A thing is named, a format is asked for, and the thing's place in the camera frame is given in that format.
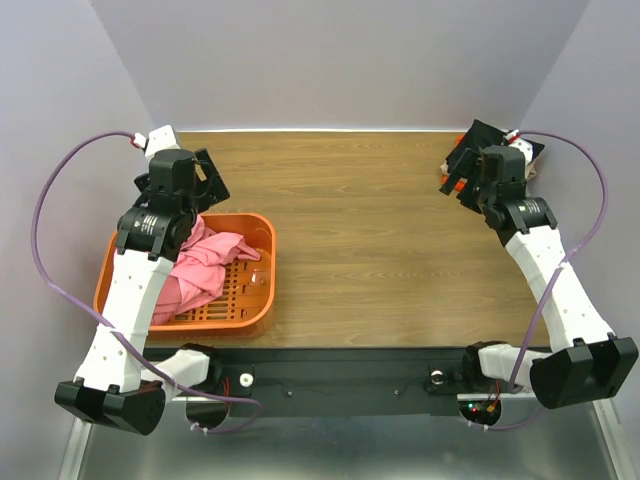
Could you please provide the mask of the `light pink t shirt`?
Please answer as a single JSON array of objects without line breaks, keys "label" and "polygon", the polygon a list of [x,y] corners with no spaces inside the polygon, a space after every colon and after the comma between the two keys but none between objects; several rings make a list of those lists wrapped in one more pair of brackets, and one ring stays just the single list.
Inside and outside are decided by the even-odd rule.
[{"label": "light pink t shirt", "polygon": [[198,216],[159,294],[152,325],[164,325],[175,315],[218,299],[224,289],[226,266],[231,262],[260,259],[260,253],[245,242],[243,235],[216,232]]}]

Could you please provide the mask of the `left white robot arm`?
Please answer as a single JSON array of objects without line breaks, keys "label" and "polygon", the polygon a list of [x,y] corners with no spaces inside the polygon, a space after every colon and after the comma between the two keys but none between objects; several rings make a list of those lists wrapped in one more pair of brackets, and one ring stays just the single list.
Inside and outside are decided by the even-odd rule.
[{"label": "left white robot arm", "polygon": [[99,326],[74,378],[54,401],[77,418],[140,435],[159,424],[179,385],[215,392],[223,371],[208,347],[187,344],[158,366],[142,352],[159,294],[198,213],[230,194],[208,152],[164,149],[137,178],[141,195],[118,222],[113,271]]}]

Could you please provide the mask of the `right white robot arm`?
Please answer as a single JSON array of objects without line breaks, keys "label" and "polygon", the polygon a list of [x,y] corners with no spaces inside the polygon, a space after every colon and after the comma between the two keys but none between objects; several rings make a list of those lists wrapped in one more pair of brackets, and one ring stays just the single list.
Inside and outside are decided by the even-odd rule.
[{"label": "right white robot arm", "polygon": [[529,148],[460,147],[440,190],[482,215],[522,272],[537,302],[550,352],[504,342],[477,342],[460,366],[463,384],[482,390],[494,380],[531,390],[547,409],[614,397],[639,358],[635,342],[615,334],[591,302],[565,251],[549,204],[527,189]]}]

